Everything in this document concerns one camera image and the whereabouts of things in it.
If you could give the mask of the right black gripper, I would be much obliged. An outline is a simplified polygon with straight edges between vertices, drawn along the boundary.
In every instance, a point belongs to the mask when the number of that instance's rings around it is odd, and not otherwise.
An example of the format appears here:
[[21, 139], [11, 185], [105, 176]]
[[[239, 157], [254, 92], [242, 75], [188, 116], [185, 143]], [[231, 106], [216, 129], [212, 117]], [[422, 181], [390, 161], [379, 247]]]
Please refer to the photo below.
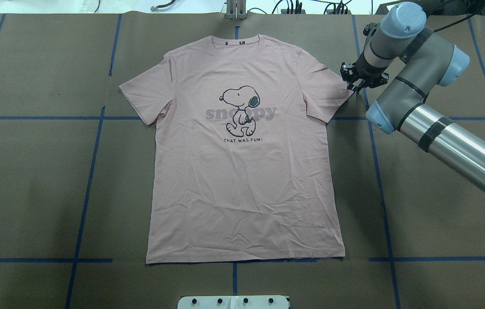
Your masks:
[[364, 88], [377, 88], [386, 85], [389, 80], [388, 73], [358, 72], [356, 64], [347, 62], [342, 63], [340, 75], [343, 81], [346, 82], [346, 89], [352, 92], [359, 92]]

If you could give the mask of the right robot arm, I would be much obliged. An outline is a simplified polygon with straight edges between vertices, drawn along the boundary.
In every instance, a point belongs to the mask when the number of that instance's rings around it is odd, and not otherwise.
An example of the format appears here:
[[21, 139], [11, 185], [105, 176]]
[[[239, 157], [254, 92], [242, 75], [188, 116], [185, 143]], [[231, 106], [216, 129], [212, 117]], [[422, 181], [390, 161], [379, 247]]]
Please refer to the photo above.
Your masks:
[[386, 85], [367, 120], [386, 134], [401, 132], [485, 192], [485, 141], [426, 104], [435, 86], [452, 84], [468, 68], [470, 57], [426, 21], [418, 4], [396, 4], [366, 26], [362, 53], [342, 63], [341, 77], [354, 92]]

